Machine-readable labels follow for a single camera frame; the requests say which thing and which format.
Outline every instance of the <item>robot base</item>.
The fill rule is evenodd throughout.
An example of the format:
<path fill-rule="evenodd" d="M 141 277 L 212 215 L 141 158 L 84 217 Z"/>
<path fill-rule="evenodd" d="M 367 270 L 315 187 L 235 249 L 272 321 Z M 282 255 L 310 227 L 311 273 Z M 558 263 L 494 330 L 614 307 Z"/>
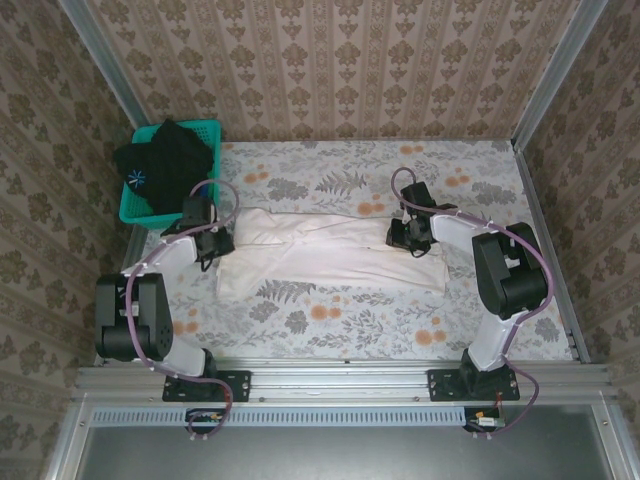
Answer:
<path fill-rule="evenodd" d="M 468 350 L 457 369 L 428 370 L 427 380 L 432 402 L 520 400 L 516 374 L 507 365 L 490 372 L 479 371 Z"/>
<path fill-rule="evenodd" d="M 205 350 L 203 377 L 216 378 L 226 382 L 233 392 L 233 401 L 248 402 L 251 392 L 251 372 L 249 370 L 216 370 L 213 355 Z M 194 383 L 179 378 L 166 377 L 163 402 L 224 402 L 224 390 L 214 383 Z"/>

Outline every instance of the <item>vented panel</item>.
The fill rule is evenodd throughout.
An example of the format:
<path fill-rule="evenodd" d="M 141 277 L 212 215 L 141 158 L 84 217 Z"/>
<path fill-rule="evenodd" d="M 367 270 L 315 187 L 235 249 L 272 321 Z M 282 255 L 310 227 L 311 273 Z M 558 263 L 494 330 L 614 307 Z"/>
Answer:
<path fill-rule="evenodd" d="M 97 408 L 92 427 L 186 426 L 186 408 Z M 464 425 L 462 407 L 262 408 L 231 412 L 229 427 L 385 427 Z"/>

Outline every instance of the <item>laundry basket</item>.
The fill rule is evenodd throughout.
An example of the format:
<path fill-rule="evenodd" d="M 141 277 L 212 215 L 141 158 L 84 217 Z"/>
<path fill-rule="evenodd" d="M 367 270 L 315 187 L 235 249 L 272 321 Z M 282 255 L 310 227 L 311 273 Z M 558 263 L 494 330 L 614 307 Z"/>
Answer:
<path fill-rule="evenodd" d="M 209 178 L 220 177 L 220 123 L 217 120 L 187 120 L 176 122 L 181 127 L 189 128 L 196 132 L 200 140 L 206 143 L 213 152 L 213 168 L 209 172 Z M 133 134 L 132 143 L 149 143 L 161 124 L 141 127 Z M 219 186 L 209 185 L 209 198 L 219 205 Z M 173 222 L 182 218 L 182 213 L 170 213 L 166 215 L 154 215 L 147 201 L 131 191 L 125 183 L 120 200 L 120 220 L 124 223 L 141 225 L 150 230 L 169 227 Z"/>

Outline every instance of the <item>gray floor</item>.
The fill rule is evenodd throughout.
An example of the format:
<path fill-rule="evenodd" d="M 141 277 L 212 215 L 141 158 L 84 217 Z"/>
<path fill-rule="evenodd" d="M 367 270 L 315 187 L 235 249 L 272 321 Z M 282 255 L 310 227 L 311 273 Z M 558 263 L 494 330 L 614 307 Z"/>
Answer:
<path fill-rule="evenodd" d="M 588 407 L 536 407 L 491 441 L 461 428 L 93 429 L 83 480 L 612 478 Z"/>

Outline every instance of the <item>cable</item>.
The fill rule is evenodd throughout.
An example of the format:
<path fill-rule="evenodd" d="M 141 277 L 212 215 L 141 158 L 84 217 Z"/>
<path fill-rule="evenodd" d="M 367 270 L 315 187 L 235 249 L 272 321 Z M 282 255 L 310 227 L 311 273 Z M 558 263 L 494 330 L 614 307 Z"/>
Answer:
<path fill-rule="evenodd" d="M 519 237 L 518 235 L 510 232 L 506 228 L 501 227 L 500 225 L 496 225 L 492 221 L 487 222 L 486 220 L 482 220 L 482 219 L 480 219 L 478 217 L 475 217 L 473 215 L 470 215 L 468 213 L 464 213 L 464 212 L 461 212 L 461 211 L 452 212 L 451 210 L 440 210 L 440 209 L 437 209 L 437 208 L 423 207 L 421 205 L 416 205 L 415 203 L 408 202 L 407 200 L 405 200 L 402 197 L 402 195 L 400 194 L 400 192 L 398 192 L 398 189 L 396 188 L 396 177 L 398 176 L 398 174 L 400 172 L 408 172 L 411 175 L 411 178 L 413 179 L 413 183 L 416 183 L 417 177 L 416 177 L 415 172 L 413 170 L 411 170 L 410 168 L 408 168 L 408 167 L 400 167 L 395 172 L 393 172 L 393 175 L 391 175 L 391 191 L 396 196 L 396 198 L 398 200 L 400 200 L 400 202 L 403 203 L 405 206 L 413 208 L 415 210 L 421 210 L 423 212 L 437 213 L 439 215 L 449 215 L 449 216 L 452 216 L 452 217 L 460 217 L 460 218 L 462 218 L 464 220 L 467 220 L 467 221 L 469 221 L 471 223 L 474 223 L 476 225 L 479 225 L 481 227 L 490 226 L 491 228 L 499 231 L 500 233 L 503 233 L 507 237 L 511 238 L 515 242 L 517 242 L 520 245 L 522 245 L 526 250 L 528 250 L 531 253 L 531 255 L 533 255 L 533 257 L 538 261 L 538 263 L 540 263 L 540 266 L 542 267 L 542 271 L 543 271 L 545 279 L 547 281 L 547 297 L 540 304 L 540 306 L 538 306 L 538 308 L 536 308 L 536 309 L 534 309 L 534 310 L 532 310 L 532 311 L 530 311 L 528 313 L 525 313 L 524 315 L 522 315 L 520 318 L 518 318 L 514 322 L 513 327 L 511 328 L 511 332 L 509 332 L 509 336 L 507 337 L 507 340 L 506 340 L 506 342 L 504 344 L 504 347 L 502 348 L 502 352 L 501 352 L 501 355 L 502 355 L 502 357 L 504 359 L 504 362 L 509 368 L 511 368 L 514 372 L 516 372 L 519 375 L 522 375 L 523 377 L 527 378 L 531 383 L 533 383 L 533 395 L 529 399 L 529 402 L 525 406 L 524 410 L 520 413 L 520 415 L 518 415 L 509 425 L 506 425 L 505 427 L 501 428 L 500 430 L 496 430 L 495 432 L 493 432 L 493 434 L 489 434 L 487 432 L 484 432 L 484 430 L 481 427 L 477 426 L 477 425 L 473 425 L 471 423 L 469 424 L 469 425 L 472 425 L 474 428 L 477 428 L 478 430 L 480 430 L 479 433 L 481 435 L 484 435 L 484 436 L 487 436 L 487 437 L 489 437 L 490 435 L 497 435 L 498 433 L 507 432 L 511 428 L 513 428 L 514 425 L 516 425 L 518 422 L 520 422 L 524 418 L 524 416 L 529 412 L 529 410 L 531 410 L 531 407 L 535 403 L 536 399 L 538 398 L 538 394 L 540 393 L 540 385 L 538 384 L 536 379 L 533 378 L 533 376 L 531 376 L 530 374 L 528 374 L 524 370 L 521 370 L 518 367 L 516 367 L 515 365 L 513 365 L 513 363 L 511 363 L 509 361 L 509 359 L 507 358 L 507 352 L 509 351 L 509 347 L 511 346 L 511 343 L 513 342 L 513 339 L 516 336 L 516 332 L 518 331 L 518 328 L 520 328 L 520 325 L 522 325 L 522 323 L 525 320 L 527 320 L 527 319 L 533 317 L 534 315 L 537 315 L 541 311 L 543 311 L 551 303 L 551 299 L 553 298 L 553 292 L 554 292 L 554 281 L 553 281 L 553 276 L 551 275 L 551 269 L 549 268 L 549 265 L 547 264 L 545 259 L 542 257 L 540 252 L 538 252 L 538 250 L 536 250 L 533 245 L 531 245 L 529 242 L 527 242 L 523 238 Z"/>
<path fill-rule="evenodd" d="M 220 421 L 218 422 L 218 425 L 211 431 L 208 433 L 208 436 L 211 435 L 215 435 L 216 433 L 218 433 L 218 431 L 220 430 L 220 428 L 222 427 L 222 425 L 227 421 L 227 419 L 229 418 L 229 414 L 231 413 L 231 407 L 233 405 L 233 391 L 231 390 L 231 387 L 226 383 L 223 382 L 222 380 L 218 380 L 217 378 L 201 378 L 201 377 L 193 377 L 191 375 L 184 375 L 182 373 L 177 373 L 174 371 L 169 370 L 168 368 L 163 367 L 160 364 L 155 363 L 154 361 L 150 360 L 147 358 L 147 356 L 144 353 L 144 350 L 142 349 L 142 345 L 140 345 L 140 341 L 138 340 L 138 335 L 136 333 L 136 325 L 135 325 L 135 321 L 133 319 L 133 309 L 132 309 L 132 292 L 133 292 L 133 283 L 135 281 L 135 278 L 138 276 L 138 274 L 144 270 L 146 268 L 146 266 L 153 262 L 153 260 L 170 244 L 188 237 L 189 235 L 193 234 L 193 233 L 198 233 L 198 232 L 204 232 L 207 230 L 213 230 L 213 229 L 217 229 L 218 227 L 223 227 L 226 226 L 228 224 L 230 224 L 234 218 L 236 218 L 238 216 L 238 211 L 240 209 L 240 197 L 238 196 L 238 191 L 228 182 L 225 182 L 224 180 L 218 180 L 218 179 L 207 179 L 207 180 L 203 180 L 202 182 L 198 183 L 195 187 L 193 187 L 193 189 L 191 190 L 190 196 L 193 196 L 195 192 L 198 191 L 198 189 L 200 187 L 202 187 L 203 185 L 207 185 L 210 183 L 217 183 L 219 185 L 225 186 L 229 189 L 231 189 L 231 191 L 233 192 L 234 195 L 234 200 L 235 200 L 235 204 L 233 207 L 232 212 L 225 218 L 223 218 L 222 220 L 218 220 L 215 221 L 213 223 L 210 223 L 208 225 L 201 225 L 198 227 L 193 227 L 190 228 L 189 230 L 185 230 L 184 232 L 180 232 L 178 234 L 176 234 L 175 236 L 169 238 L 166 243 L 157 246 L 151 253 L 149 253 L 149 255 L 147 255 L 143 260 L 141 260 L 140 262 L 138 262 L 137 266 L 133 269 L 133 271 L 131 272 L 129 279 L 127 280 L 127 285 L 125 288 L 125 312 L 127 315 L 127 325 L 129 327 L 129 334 L 131 335 L 131 342 L 133 343 L 133 348 L 136 351 L 136 355 L 138 355 L 138 357 L 140 358 L 140 360 L 142 361 L 143 365 L 145 367 L 148 367 L 150 370 L 161 373 L 163 375 L 169 376 L 169 377 L 173 377 L 173 378 L 179 378 L 181 380 L 185 380 L 188 382 L 193 382 L 193 383 L 214 383 L 216 385 L 221 386 L 224 390 L 225 390 L 225 397 L 226 397 L 226 410 L 224 415 L 222 416 L 222 418 L 220 419 Z"/>

